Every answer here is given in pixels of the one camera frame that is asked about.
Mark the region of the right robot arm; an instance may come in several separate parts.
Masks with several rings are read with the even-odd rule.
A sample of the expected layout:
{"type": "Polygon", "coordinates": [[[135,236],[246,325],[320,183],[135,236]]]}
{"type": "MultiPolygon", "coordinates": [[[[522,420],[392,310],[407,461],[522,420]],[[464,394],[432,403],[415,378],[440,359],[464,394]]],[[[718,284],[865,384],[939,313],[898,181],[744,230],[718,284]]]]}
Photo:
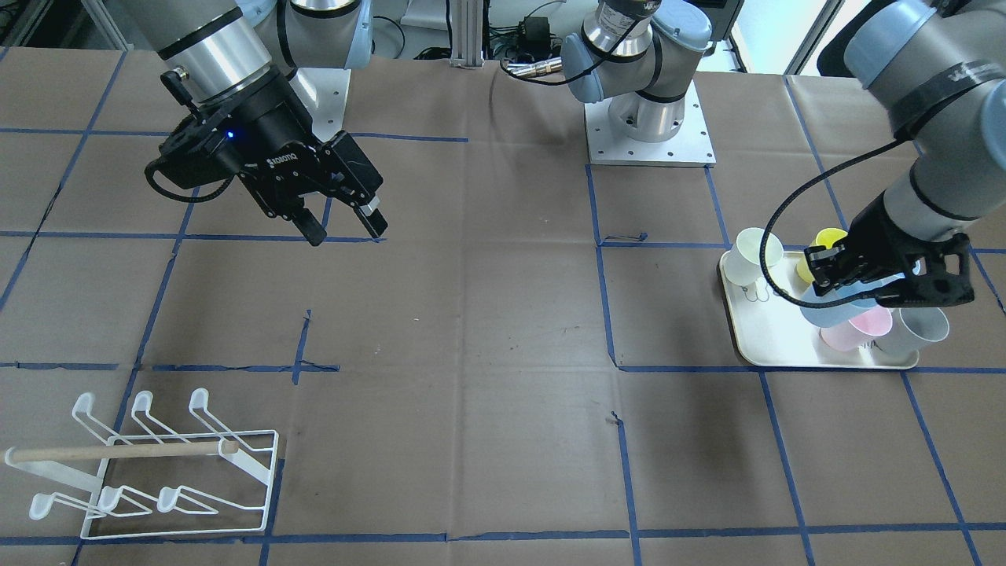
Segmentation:
{"type": "Polygon", "coordinates": [[[240,179],[263,214],[313,246],[326,230],[305,205],[320,193],[380,237],[380,172],[345,131],[316,135],[292,86],[303,68],[364,68],[373,54],[368,1],[129,1],[126,11],[167,69],[161,82],[188,115],[145,168],[149,186],[206,203],[240,179]]]}

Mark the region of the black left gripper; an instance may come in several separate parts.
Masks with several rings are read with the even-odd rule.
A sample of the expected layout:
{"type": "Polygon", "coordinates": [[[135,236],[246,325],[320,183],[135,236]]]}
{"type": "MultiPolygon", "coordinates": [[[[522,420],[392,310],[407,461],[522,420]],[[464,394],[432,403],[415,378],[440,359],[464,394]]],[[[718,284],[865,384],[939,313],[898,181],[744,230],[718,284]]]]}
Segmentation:
{"type": "Polygon", "coordinates": [[[832,248],[805,248],[814,290],[819,296],[852,282],[873,282],[902,274],[903,279],[871,291],[884,307],[948,307],[975,299],[965,233],[945,241],[923,241],[903,232],[877,197],[852,222],[850,232],[832,248]]]}

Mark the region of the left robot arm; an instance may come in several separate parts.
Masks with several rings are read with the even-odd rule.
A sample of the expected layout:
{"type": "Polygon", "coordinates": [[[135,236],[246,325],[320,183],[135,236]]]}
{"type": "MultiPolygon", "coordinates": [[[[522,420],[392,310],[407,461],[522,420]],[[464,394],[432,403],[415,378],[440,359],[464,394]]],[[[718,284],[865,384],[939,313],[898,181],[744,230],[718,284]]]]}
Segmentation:
{"type": "MultiPolygon", "coordinates": [[[[853,28],[843,60],[887,111],[892,141],[923,154],[832,248],[804,255],[821,307],[856,294],[887,307],[971,302],[967,227],[1004,204],[1004,3],[894,1],[853,28]]],[[[681,112],[711,36],[684,1],[601,1],[561,46],[564,83],[583,103],[681,112]]]]}

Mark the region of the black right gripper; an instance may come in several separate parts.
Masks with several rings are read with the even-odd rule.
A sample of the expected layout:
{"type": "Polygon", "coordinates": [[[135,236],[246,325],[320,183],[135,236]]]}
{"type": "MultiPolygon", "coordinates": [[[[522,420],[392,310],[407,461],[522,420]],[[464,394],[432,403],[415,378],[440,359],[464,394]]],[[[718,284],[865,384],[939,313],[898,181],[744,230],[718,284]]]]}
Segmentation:
{"type": "Polygon", "coordinates": [[[370,161],[346,131],[321,141],[312,119],[288,80],[269,69],[240,92],[197,106],[179,69],[169,69],[162,83],[190,114],[160,145],[160,156],[146,166],[152,189],[179,203],[205,203],[216,193],[191,197],[159,186],[164,175],[180,189],[238,178],[270,218],[290,221],[312,247],[327,237],[322,223],[306,208],[304,197],[320,193],[349,205],[369,236],[384,235],[387,220],[370,187],[370,161]]]}

